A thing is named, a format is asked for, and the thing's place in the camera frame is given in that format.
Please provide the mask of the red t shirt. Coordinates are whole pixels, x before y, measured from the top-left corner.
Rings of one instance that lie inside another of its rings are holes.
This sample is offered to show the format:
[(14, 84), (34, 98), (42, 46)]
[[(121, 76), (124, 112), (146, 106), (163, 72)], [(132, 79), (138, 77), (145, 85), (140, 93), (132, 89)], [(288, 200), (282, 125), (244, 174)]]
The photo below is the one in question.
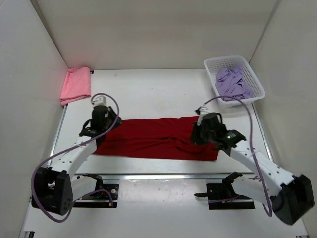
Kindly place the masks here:
[(196, 145), (190, 136), (197, 116), (159, 119), (128, 119), (106, 134), (94, 152), (102, 156), (146, 159), (215, 161), (213, 144)]

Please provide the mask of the pink t shirt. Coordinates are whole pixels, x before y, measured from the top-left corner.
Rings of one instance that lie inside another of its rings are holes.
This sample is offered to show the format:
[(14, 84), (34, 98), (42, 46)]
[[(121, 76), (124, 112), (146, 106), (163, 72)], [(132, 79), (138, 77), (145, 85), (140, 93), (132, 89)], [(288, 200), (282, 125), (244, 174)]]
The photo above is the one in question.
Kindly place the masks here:
[(91, 71), (88, 67), (67, 70), (60, 103), (65, 106), (71, 102), (91, 97)]

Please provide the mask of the lavender garment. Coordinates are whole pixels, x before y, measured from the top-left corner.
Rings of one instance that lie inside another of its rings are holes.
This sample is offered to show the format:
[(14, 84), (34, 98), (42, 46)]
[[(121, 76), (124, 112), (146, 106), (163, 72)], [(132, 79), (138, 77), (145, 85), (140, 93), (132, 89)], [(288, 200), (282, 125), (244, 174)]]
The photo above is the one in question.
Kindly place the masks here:
[(233, 68), (223, 68), (216, 76), (215, 86), (224, 101), (235, 99), (249, 99), (254, 95), (253, 90), (247, 85), (243, 75), (243, 65), (237, 64)]

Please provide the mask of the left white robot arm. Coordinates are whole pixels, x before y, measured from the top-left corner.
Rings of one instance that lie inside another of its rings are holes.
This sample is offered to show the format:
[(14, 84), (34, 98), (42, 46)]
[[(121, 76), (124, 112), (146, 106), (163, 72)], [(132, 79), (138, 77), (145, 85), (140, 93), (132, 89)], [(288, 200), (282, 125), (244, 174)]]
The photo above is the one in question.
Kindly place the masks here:
[(105, 193), (102, 177), (76, 172), (105, 140), (106, 133), (121, 125), (121, 118), (110, 106), (93, 107), (92, 118), (83, 125), (74, 147), (49, 167), (38, 166), (31, 179), (32, 206), (45, 214), (68, 215), (74, 202), (84, 196), (99, 198)]

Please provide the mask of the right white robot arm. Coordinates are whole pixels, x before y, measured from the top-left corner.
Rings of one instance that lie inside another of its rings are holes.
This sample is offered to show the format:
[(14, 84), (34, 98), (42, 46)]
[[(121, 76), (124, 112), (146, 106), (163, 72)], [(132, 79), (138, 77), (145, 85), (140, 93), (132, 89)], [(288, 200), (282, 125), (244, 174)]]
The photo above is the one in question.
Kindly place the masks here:
[(267, 159), (244, 135), (228, 130), (221, 114), (212, 113), (205, 107), (195, 112), (199, 117), (193, 124), (192, 142), (196, 145), (213, 143), (216, 150), (240, 162), (259, 178), (256, 181), (239, 172), (231, 173), (222, 181), (222, 192), (226, 197), (242, 195), (260, 202), (267, 206), (270, 216), (276, 215), (287, 225), (293, 225), (314, 207), (313, 189), (308, 177), (296, 176)]

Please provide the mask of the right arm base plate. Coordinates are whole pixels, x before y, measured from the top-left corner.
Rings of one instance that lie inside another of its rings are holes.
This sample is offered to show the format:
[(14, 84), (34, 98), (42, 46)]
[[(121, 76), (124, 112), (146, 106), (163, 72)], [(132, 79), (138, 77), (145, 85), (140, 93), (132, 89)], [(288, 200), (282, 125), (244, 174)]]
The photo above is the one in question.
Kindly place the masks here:
[(246, 196), (230, 193), (221, 183), (207, 183), (209, 210), (252, 210), (254, 201)]

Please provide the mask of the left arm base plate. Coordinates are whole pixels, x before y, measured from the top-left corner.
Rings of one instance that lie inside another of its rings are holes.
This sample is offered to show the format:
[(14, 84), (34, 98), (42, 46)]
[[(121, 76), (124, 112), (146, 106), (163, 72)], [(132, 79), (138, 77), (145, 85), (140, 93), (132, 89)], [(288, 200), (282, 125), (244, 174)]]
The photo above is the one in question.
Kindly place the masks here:
[(86, 195), (78, 199), (75, 208), (117, 208), (119, 196), (119, 180), (103, 180), (103, 189), (106, 192), (99, 192)]

